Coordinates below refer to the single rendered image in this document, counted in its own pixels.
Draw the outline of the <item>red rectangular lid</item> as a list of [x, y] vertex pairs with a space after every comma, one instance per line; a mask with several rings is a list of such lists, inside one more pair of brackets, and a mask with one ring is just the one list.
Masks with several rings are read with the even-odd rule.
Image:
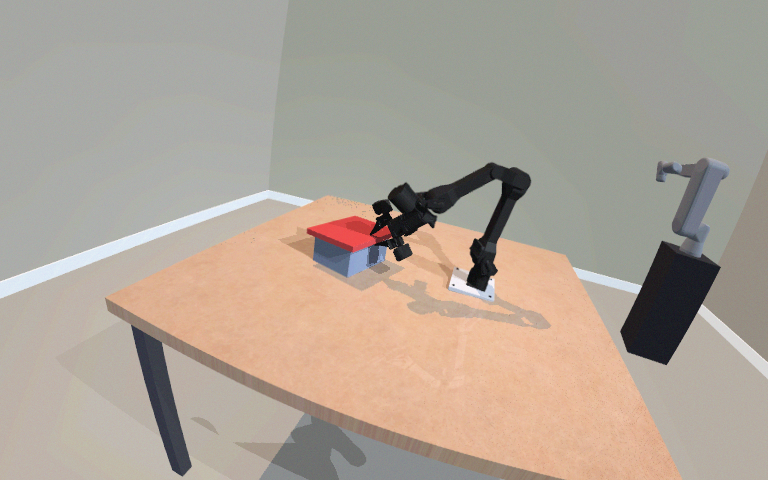
[[352, 216], [307, 228], [307, 234], [350, 252], [356, 252], [392, 238], [387, 226], [370, 235], [375, 222]]

